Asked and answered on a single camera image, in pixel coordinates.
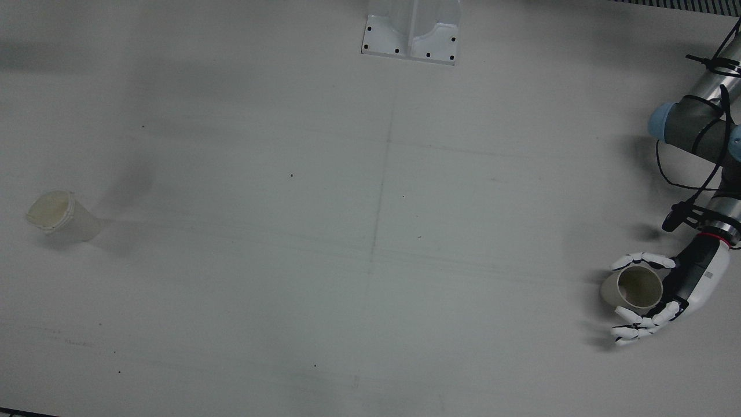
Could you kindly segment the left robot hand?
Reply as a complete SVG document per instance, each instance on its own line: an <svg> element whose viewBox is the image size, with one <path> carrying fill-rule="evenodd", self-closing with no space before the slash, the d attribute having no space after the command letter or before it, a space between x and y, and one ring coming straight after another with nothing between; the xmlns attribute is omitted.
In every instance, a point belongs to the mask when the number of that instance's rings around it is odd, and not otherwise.
<svg viewBox="0 0 741 417"><path fill-rule="evenodd" d="M650 266L667 270L663 278L663 293L659 303L640 315L625 307L616 314L624 320L610 330L617 346L626 346L648 338L678 320L693 314L711 298L727 271L731 259L731 244L720 235L701 232L673 258L662 254L630 253L611 264L614 272L630 266Z"/></svg>

